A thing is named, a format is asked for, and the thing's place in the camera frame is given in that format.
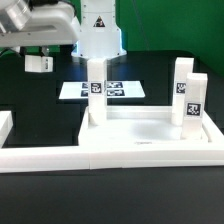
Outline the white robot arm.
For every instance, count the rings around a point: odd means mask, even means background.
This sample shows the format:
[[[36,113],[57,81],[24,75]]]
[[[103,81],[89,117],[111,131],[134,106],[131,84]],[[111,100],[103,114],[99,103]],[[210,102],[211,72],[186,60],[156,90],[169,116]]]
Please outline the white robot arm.
[[[74,57],[113,59],[126,54],[115,0],[0,0],[0,48],[74,45]]]

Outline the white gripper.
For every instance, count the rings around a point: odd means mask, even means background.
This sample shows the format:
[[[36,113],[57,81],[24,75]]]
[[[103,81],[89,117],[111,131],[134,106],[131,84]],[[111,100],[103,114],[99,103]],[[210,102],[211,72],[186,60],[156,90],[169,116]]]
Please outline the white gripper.
[[[0,2],[0,47],[72,45],[79,28],[69,2]]]

